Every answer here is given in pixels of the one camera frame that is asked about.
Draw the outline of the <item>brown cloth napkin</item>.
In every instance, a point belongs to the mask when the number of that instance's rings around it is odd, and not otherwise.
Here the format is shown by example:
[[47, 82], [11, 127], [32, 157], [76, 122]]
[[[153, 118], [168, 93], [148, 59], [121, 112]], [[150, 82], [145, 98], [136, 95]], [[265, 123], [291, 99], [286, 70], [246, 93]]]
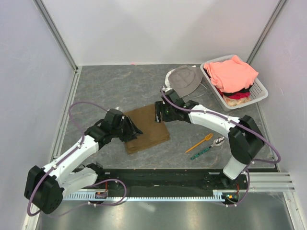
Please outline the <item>brown cloth napkin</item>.
[[125, 143], [128, 154], [149, 149], [170, 140], [170, 134], [164, 123], [157, 123], [155, 105], [150, 104], [125, 113], [143, 134]]

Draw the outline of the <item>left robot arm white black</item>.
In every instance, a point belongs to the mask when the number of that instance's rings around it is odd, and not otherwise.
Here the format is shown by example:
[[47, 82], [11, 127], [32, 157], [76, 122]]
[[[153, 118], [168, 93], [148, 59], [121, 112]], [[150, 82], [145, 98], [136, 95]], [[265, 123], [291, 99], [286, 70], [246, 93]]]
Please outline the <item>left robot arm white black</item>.
[[105, 118], [87, 128], [81, 138], [60, 157], [42, 168], [34, 166], [29, 170], [24, 191], [29, 201], [27, 214], [34, 216], [31, 205], [45, 214], [51, 214], [65, 196], [91, 185], [94, 188], [104, 186], [105, 176], [96, 172], [94, 167], [85, 167], [76, 173], [73, 170], [112, 139], [129, 142], [141, 134], [143, 132], [129, 116], [117, 109], [108, 110]]

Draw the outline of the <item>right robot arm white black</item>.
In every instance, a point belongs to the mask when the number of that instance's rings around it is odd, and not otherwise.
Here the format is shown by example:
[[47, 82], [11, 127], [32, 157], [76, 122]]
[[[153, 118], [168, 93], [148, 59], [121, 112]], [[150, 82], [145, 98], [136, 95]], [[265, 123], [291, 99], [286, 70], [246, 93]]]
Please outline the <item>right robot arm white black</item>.
[[224, 188], [232, 188], [239, 174], [252, 162], [264, 146], [263, 135], [254, 119], [226, 116], [198, 102], [185, 102], [174, 90], [162, 91], [162, 100], [154, 103], [157, 123], [184, 121], [215, 131], [228, 139], [231, 158], [220, 176]]

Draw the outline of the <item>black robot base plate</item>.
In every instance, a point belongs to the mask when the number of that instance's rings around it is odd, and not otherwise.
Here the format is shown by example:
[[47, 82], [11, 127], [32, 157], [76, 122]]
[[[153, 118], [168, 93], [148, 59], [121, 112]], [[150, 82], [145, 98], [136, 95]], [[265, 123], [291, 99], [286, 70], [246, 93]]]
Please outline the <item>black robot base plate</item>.
[[126, 186], [192, 186], [204, 189], [230, 188], [233, 180], [222, 169], [104, 169], [97, 182], [118, 179]]

